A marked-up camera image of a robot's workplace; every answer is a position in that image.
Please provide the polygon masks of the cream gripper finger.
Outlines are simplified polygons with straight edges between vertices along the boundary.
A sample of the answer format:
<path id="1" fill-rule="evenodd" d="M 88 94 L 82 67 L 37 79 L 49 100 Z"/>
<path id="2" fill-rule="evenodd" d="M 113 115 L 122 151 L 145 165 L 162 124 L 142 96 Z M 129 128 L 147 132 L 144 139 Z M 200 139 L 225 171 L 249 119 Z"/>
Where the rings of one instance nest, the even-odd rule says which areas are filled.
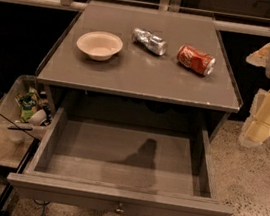
<path id="1" fill-rule="evenodd" d="M 252 54 L 249 54 L 245 61 L 250 65 L 254 65 L 256 67 L 265 67 L 267 56 L 270 52 L 270 42 L 265 44 L 259 50 L 256 50 Z"/>
<path id="2" fill-rule="evenodd" d="M 270 126 L 266 123 L 259 122 L 256 119 L 256 114 L 261 107 L 267 91 L 260 89 L 255 94 L 252 106 L 250 107 L 249 117 L 245 119 L 243 126 L 241 127 L 241 133 L 239 135 L 239 143 L 244 147 L 256 147 L 260 146 L 268 135 L 270 135 Z"/>

